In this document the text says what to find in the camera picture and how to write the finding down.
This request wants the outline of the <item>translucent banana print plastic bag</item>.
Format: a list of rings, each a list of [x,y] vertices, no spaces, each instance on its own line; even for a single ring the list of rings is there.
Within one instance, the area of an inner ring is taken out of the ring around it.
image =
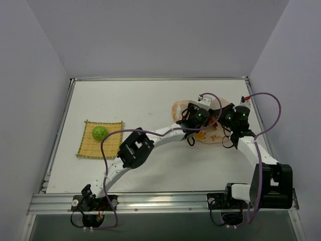
[[[176,101],[172,106],[172,117],[174,122],[182,118],[182,112],[188,107],[188,104],[196,104],[193,100]],[[229,129],[224,130],[220,123],[215,123],[214,126],[194,135],[194,139],[203,144],[218,144],[228,142]]]

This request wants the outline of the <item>green round fake fruit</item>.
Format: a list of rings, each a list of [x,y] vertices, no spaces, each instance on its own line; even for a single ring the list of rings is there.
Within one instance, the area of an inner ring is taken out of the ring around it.
[[[108,135],[108,130],[106,127],[103,126],[96,126],[92,130],[92,137],[94,140],[101,142],[105,136]]]

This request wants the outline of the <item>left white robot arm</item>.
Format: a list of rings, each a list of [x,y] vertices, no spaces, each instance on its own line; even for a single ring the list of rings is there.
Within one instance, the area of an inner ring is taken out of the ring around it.
[[[100,146],[105,171],[101,177],[81,190],[82,198],[74,210],[98,211],[100,207],[113,210],[114,205],[107,192],[125,173],[143,165],[155,148],[192,139],[194,135],[214,123],[208,107],[202,108],[197,104],[189,103],[188,107],[183,110],[182,118],[168,127],[155,131],[146,131],[142,128],[119,130],[105,135]],[[119,145],[116,158],[109,165],[103,150],[104,141],[124,132],[129,132],[130,135]]]

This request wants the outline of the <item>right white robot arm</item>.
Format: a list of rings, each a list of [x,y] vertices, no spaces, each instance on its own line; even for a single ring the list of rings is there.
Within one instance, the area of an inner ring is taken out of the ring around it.
[[[255,209],[290,209],[292,207],[293,176],[288,164],[281,164],[258,142],[249,128],[250,108],[244,104],[229,104],[222,109],[219,123],[230,131],[232,146],[240,151],[254,168],[250,184],[228,183],[223,202],[228,207],[241,200]]]

